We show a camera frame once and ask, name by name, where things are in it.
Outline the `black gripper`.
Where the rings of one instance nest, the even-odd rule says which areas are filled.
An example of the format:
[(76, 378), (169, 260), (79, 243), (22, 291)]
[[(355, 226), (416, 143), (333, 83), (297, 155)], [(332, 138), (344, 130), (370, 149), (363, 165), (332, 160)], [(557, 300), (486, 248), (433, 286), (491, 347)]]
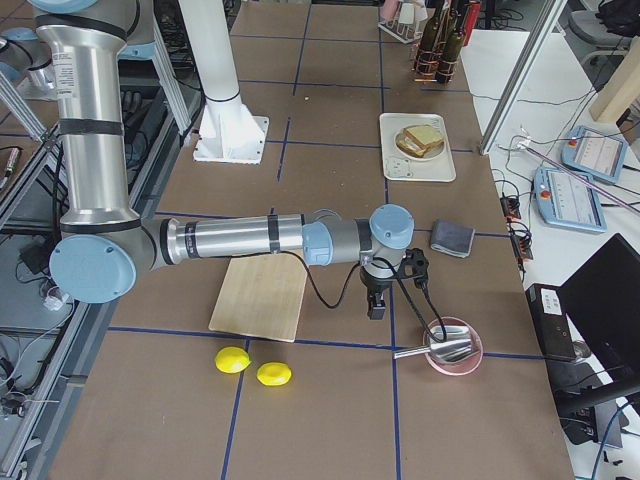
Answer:
[(395, 281), (391, 274), (388, 277), (377, 277), (371, 274), (365, 267), (360, 268), (360, 280), (367, 290), (367, 316), (370, 320), (382, 320), (386, 312), (384, 292)]

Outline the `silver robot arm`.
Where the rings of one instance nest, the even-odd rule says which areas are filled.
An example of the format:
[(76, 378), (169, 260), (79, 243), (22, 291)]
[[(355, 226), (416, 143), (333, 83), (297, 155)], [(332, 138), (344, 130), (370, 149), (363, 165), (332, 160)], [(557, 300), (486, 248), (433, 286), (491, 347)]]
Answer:
[(118, 57), (153, 38), (149, 1), (37, 1), (38, 35), (55, 72), (69, 208), (49, 268), (74, 299), (101, 304), (155, 269), (187, 259), (289, 254), (305, 267), (350, 263), (367, 289), (368, 315), (383, 292), (417, 271), (414, 221), (386, 204), (367, 219), (320, 211), (182, 223), (144, 220), (131, 207)]

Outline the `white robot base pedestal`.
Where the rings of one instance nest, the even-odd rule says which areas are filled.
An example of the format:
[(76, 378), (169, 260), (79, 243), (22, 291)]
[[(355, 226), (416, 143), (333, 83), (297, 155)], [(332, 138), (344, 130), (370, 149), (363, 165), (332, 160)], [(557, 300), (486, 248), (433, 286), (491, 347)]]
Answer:
[(269, 126), (243, 103), (221, 1), (179, 3), (206, 104), (194, 159), (258, 164)]

